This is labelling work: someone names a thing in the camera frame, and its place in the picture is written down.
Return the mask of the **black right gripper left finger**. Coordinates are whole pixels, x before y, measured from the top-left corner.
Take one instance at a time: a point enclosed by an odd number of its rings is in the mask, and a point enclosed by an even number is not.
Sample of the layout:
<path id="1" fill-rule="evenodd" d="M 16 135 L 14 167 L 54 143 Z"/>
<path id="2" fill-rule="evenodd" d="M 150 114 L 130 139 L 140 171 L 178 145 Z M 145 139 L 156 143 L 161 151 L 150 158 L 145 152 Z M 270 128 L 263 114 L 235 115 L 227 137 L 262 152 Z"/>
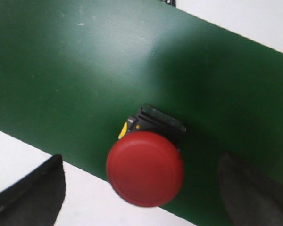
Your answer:
<path id="1" fill-rule="evenodd" d="M 65 195 L 63 159 L 57 154 L 0 192 L 0 226 L 52 226 Z"/>

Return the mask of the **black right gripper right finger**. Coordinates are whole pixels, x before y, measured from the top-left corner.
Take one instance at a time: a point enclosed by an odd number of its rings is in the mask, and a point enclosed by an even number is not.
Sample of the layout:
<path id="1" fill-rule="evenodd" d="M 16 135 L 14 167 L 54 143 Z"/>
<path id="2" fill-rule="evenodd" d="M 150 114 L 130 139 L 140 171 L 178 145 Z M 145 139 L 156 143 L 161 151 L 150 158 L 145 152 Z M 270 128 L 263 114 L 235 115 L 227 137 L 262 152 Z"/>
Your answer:
<path id="1" fill-rule="evenodd" d="M 283 226 L 283 185 L 232 152 L 220 154 L 218 183 L 234 226 Z"/>

